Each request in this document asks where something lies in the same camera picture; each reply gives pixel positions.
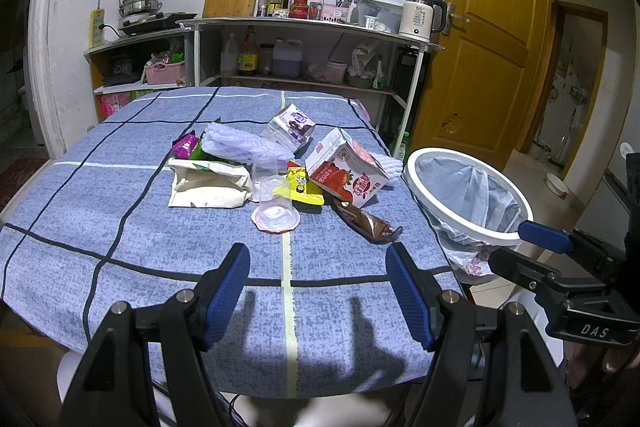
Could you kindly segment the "person right hand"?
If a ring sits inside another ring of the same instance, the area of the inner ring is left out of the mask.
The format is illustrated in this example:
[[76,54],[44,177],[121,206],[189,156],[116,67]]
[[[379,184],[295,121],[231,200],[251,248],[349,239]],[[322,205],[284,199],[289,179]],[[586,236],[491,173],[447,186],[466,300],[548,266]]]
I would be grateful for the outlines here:
[[639,343],[614,348],[572,343],[567,351],[567,374],[574,387],[591,373],[615,374],[638,366]]

